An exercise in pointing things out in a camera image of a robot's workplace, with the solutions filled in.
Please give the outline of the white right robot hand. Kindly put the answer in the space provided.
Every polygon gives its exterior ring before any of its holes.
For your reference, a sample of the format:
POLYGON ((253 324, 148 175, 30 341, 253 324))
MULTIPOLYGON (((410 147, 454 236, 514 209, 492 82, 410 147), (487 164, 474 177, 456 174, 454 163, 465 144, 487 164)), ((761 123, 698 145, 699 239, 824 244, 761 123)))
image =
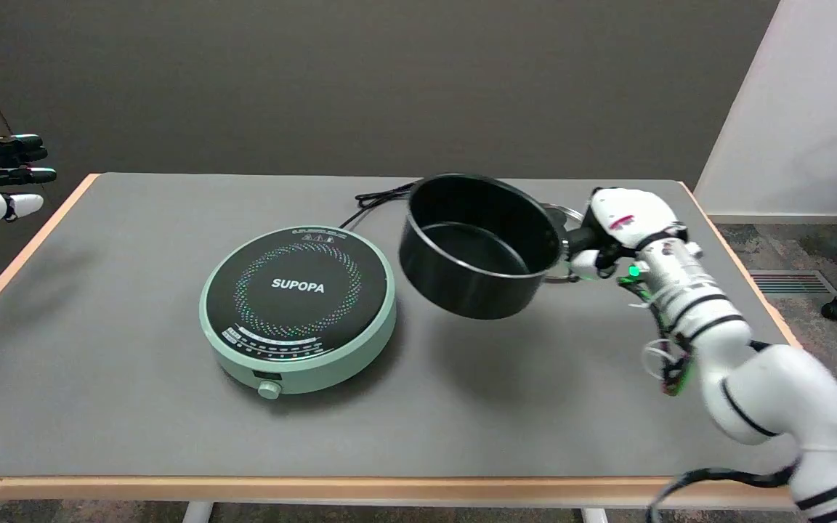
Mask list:
POLYGON ((567 232, 567 265, 579 280, 607 279, 619 259, 638 259, 660 240, 689 242, 684 222, 653 192, 598 187, 578 228, 567 232))

